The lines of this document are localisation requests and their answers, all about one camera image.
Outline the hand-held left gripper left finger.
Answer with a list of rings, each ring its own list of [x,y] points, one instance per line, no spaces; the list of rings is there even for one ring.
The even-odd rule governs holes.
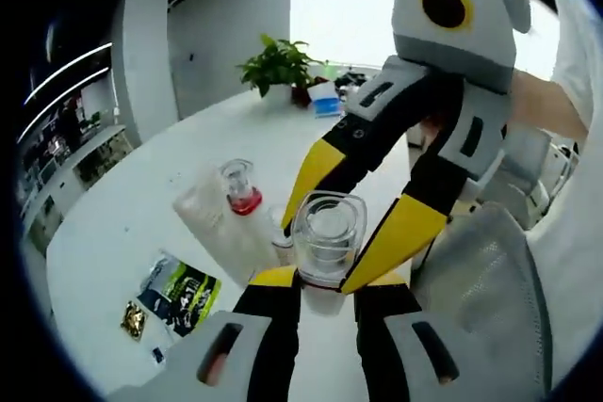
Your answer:
[[[110,401],[286,401],[299,351],[301,283],[293,265],[252,279],[231,311],[217,311],[167,352],[166,364]]]

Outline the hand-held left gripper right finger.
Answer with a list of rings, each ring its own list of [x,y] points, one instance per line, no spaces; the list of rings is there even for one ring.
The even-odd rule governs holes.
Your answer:
[[[513,386],[483,343],[420,309],[404,283],[355,293],[357,350],[371,401],[509,401]]]

